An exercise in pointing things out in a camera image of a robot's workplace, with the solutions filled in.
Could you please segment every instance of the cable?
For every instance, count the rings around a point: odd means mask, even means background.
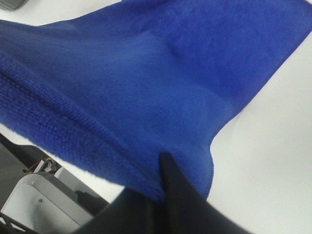
[[[33,169],[34,167],[36,167],[40,162],[41,162],[41,160],[38,161],[38,162],[36,162],[34,165],[32,165],[30,168],[28,168],[28,170],[27,170],[25,173],[30,172],[31,169]]]

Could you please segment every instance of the white surface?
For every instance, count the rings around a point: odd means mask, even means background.
[[[70,0],[29,0],[29,7],[12,13],[0,11],[0,18],[38,25],[74,18],[112,2],[80,0],[72,5]],[[311,233],[311,91],[309,35],[211,145],[215,176],[208,200],[256,234]],[[0,132],[15,140],[3,126]],[[106,199],[114,199],[122,189],[116,186],[111,193],[111,183],[61,164]]]
[[[37,174],[24,176],[1,212],[40,233],[72,233],[93,217],[61,190]]]

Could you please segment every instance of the towel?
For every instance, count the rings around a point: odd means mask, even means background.
[[[0,122],[155,201],[171,152],[207,197],[212,139],[311,30],[304,0],[123,0],[42,26],[0,21]]]

